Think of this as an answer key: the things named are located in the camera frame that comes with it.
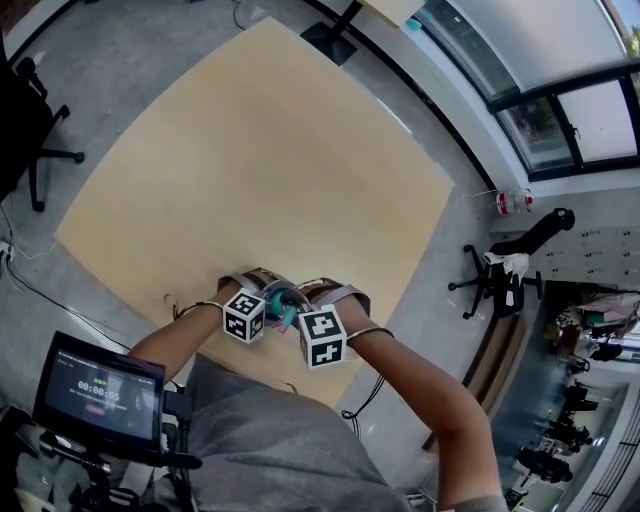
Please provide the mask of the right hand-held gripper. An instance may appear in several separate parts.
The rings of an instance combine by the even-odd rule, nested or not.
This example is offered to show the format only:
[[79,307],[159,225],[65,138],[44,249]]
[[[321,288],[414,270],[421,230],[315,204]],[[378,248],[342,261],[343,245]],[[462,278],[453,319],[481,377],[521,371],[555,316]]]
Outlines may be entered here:
[[[363,306],[370,314],[370,298],[365,294]],[[298,332],[303,358],[309,369],[334,365],[345,360],[348,335],[333,305],[305,302],[298,314]]]

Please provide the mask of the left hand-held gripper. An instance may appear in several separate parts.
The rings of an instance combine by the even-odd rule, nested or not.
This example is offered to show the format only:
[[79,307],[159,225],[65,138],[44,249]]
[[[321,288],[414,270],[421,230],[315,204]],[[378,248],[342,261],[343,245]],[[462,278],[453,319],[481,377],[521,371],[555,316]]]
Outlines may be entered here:
[[299,306],[292,295],[293,284],[278,281],[263,296],[240,289],[223,306],[224,333],[243,343],[257,341],[267,328],[289,327]]

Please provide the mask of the person's left hand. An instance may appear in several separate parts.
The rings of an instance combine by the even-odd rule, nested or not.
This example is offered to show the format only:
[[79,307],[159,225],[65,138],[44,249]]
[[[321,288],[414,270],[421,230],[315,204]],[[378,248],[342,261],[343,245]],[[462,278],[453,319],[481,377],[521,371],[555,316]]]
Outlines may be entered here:
[[217,291],[220,292],[226,285],[235,282],[241,289],[246,289],[250,294],[263,296],[272,284],[278,282],[281,275],[267,269],[256,267],[252,270],[240,273],[232,272],[222,276],[217,283]]

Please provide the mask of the person's right hand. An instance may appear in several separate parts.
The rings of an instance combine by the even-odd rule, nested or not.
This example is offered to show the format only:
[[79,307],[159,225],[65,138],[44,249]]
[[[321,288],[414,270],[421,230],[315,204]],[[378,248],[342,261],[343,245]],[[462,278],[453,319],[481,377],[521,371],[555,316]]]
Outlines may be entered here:
[[373,325],[368,309],[363,306],[364,294],[352,285],[328,278],[307,282],[300,292],[315,306],[333,305],[348,335]]

